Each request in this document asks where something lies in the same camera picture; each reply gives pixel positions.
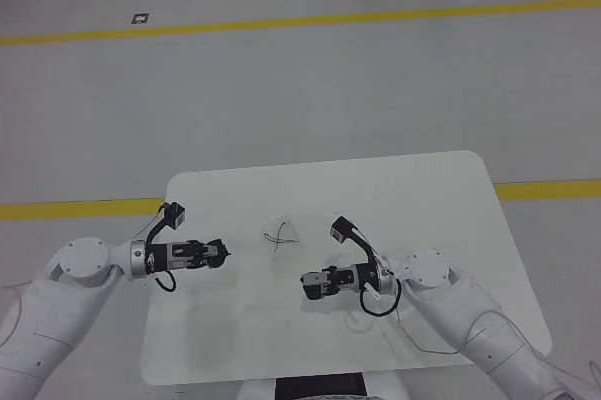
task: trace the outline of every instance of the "black cable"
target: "black cable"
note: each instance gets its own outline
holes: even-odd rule
[[[156,282],[158,283],[158,286],[160,286],[162,288],[162,290],[164,290],[165,292],[169,292],[169,293],[173,293],[176,291],[176,278],[173,277],[173,274],[171,273],[171,271],[164,271],[167,273],[167,275],[169,275],[169,278],[171,278],[171,282],[173,283],[173,286],[171,286],[170,288],[166,287],[162,282],[160,282],[160,278],[158,278],[156,276]]]
[[[381,313],[375,313],[373,311],[369,311],[367,306],[364,305],[364,292],[367,291],[367,288],[365,288],[363,286],[362,289],[360,290],[360,307],[362,308],[362,311],[364,311],[367,314],[372,315],[374,317],[386,317],[387,315],[394,312],[396,310],[396,308],[398,308],[398,303],[400,303],[400,297],[402,296],[402,285],[400,284],[400,281],[397,279],[396,279],[396,283],[398,284],[398,294],[396,294],[396,301],[393,303],[393,305],[391,306],[390,309],[388,309],[385,312],[381,312]]]
[[[300,242],[299,240],[295,240],[295,239],[282,239],[282,238],[280,238],[280,239],[276,240],[276,238],[274,238],[273,236],[269,235],[267,232],[263,233],[263,235],[264,235],[265,239],[267,239],[268,241],[273,242],[273,243],[299,243]]]
[[[286,223],[287,223],[287,221],[284,221],[283,223],[280,224],[280,228],[278,228],[278,234],[276,235],[276,248],[273,250],[274,253],[276,251],[278,251],[278,246],[280,246],[280,231],[282,230],[282,227]]]

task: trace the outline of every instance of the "white table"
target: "white table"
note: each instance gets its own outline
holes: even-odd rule
[[[160,241],[222,238],[232,255],[217,270],[178,271],[175,293],[153,288],[141,367],[149,384],[468,363],[418,352],[394,315],[363,314],[354,293],[305,299],[302,274],[365,259],[354,245],[329,236],[338,215],[393,258],[419,248],[441,250],[476,278],[534,346],[551,349],[489,175],[474,153],[183,173],[171,180],[166,198],[186,208],[186,221],[177,231],[165,230]],[[285,215],[301,243],[280,245],[274,254],[263,230],[275,235],[271,229]],[[406,300],[399,310],[421,346],[448,349]]]

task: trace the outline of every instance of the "yellow stripe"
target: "yellow stripe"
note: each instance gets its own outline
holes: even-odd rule
[[[160,204],[162,199],[0,204],[0,221],[151,215],[158,211]]]
[[[497,183],[494,188],[500,201],[601,197],[601,179]],[[153,215],[162,204],[162,201],[161,198],[146,198],[64,203],[0,204],[0,221]]]
[[[30,36],[8,36],[0,37],[0,46],[77,42],[85,40],[125,39],[168,35],[193,35],[211,32],[293,28],[300,26],[316,25],[341,25],[361,22],[408,21],[429,18],[520,14],[599,7],[601,7],[601,0],[552,0],[522,4],[490,4],[472,7],[387,11],[364,14],[324,15],[315,17],[280,18],[259,21],[236,21],[201,25],[159,26],[151,28],[131,28],[99,32],[73,32]]]
[[[601,179],[557,182],[499,183],[500,201],[580,199],[601,197]]]

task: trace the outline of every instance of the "black panel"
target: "black panel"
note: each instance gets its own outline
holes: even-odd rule
[[[361,373],[301,376],[276,379],[275,400],[297,400],[312,396],[366,396]]]

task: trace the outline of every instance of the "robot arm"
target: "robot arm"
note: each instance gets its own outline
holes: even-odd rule
[[[179,204],[161,208],[164,218],[146,242],[110,247],[97,238],[75,240],[19,294],[0,329],[0,400],[35,398],[53,370],[82,342],[122,275],[132,280],[224,263],[229,253],[220,240],[154,244],[160,230],[176,229],[184,220]]]
[[[334,223],[331,232],[340,243],[357,236],[353,232],[357,228],[342,220],[340,217]],[[357,240],[354,242],[365,246]],[[393,292],[386,277],[395,278],[399,292],[431,327],[457,352],[480,367],[509,398],[601,400],[598,389],[563,373],[538,356],[502,314],[500,305],[471,276],[452,267],[436,249],[416,252],[391,270],[375,254],[369,256],[366,264],[347,268],[331,266],[322,272],[307,273],[301,281],[309,299],[352,290],[361,294],[361,306],[364,306],[364,291],[375,296]],[[397,302],[388,312],[378,315],[388,315],[396,305]]]

